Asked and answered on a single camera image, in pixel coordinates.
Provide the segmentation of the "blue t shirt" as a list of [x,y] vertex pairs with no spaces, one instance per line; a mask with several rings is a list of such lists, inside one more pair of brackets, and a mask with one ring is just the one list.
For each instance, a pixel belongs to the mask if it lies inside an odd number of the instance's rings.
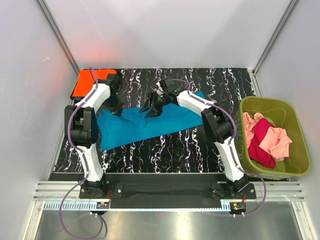
[[201,116],[170,103],[157,117],[146,118],[139,107],[125,108],[121,116],[102,110],[97,118],[101,132],[100,148],[108,151],[134,142],[187,130],[203,124]]

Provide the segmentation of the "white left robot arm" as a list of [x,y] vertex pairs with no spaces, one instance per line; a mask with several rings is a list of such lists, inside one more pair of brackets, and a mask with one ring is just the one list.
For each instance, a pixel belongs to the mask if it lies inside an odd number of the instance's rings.
[[81,191],[103,198],[108,193],[107,180],[100,165],[97,152],[99,126],[98,111],[105,107],[111,114],[120,117],[124,103],[118,98],[122,80],[117,72],[105,79],[92,73],[93,85],[82,100],[64,109],[64,134],[76,150],[84,170],[84,179],[79,182]]

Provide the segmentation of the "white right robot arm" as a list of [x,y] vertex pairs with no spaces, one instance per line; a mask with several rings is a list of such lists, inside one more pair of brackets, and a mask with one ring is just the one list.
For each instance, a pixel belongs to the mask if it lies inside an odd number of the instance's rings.
[[159,117],[164,106],[175,104],[199,115],[205,135],[213,141],[220,153],[226,177],[225,191],[230,197],[239,198],[244,194],[249,180],[236,151],[235,121],[222,107],[194,94],[187,81],[184,82],[187,87],[178,83],[182,81],[170,77],[158,81],[148,93],[147,100],[139,112],[147,112],[146,118]]

